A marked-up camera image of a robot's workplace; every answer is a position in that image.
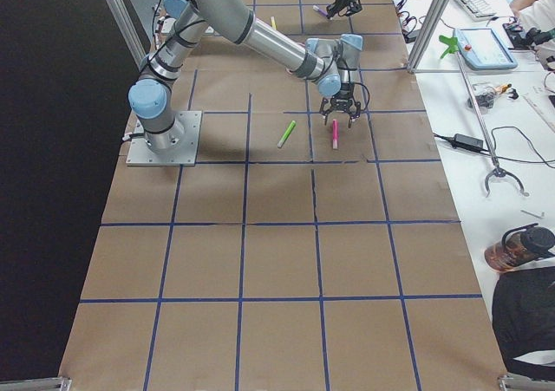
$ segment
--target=keyboard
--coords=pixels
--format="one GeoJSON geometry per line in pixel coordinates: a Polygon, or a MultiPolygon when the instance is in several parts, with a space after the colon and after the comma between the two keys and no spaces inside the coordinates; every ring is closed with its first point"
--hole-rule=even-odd
{"type": "Polygon", "coordinates": [[[495,11],[486,0],[455,1],[474,21],[487,21],[495,15],[495,11]]]}

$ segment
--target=marker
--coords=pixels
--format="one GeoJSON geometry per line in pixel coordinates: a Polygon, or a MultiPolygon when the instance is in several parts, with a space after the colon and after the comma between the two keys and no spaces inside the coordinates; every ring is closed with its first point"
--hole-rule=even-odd
{"type": "Polygon", "coordinates": [[[284,135],[281,137],[281,140],[278,142],[277,148],[281,148],[281,147],[284,146],[285,142],[287,141],[287,139],[291,135],[291,131],[293,131],[293,128],[296,126],[296,124],[297,124],[296,121],[291,121],[291,124],[289,124],[289,126],[287,127],[287,129],[284,132],[284,135]]]}
{"type": "Polygon", "coordinates": [[[332,137],[331,137],[331,147],[337,150],[339,142],[339,126],[337,125],[337,120],[331,122],[332,137]]]}
{"type": "Polygon", "coordinates": [[[321,16],[325,16],[326,18],[328,18],[328,14],[326,14],[323,10],[320,9],[320,7],[318,7],[317,5],[312,5],[312,9],[317,12],[318,14],[320,14],[321,16]]]}

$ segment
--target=white mounting plate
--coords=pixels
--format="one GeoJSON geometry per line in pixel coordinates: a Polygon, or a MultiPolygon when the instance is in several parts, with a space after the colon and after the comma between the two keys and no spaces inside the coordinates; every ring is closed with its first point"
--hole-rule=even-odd
{"type": "MultiPolygon", "coordinates": [[[[200,122],[202,111],[177,111],[175,120],[183,124],[185,135],[175,147],[164,153],[155,153],[144,138],[133,138],[127,155],[127,165],[136,167],[194,166],[199,149],[200,122]]],[[[137,121],[135,134],[144,132],[137,121]]]]}

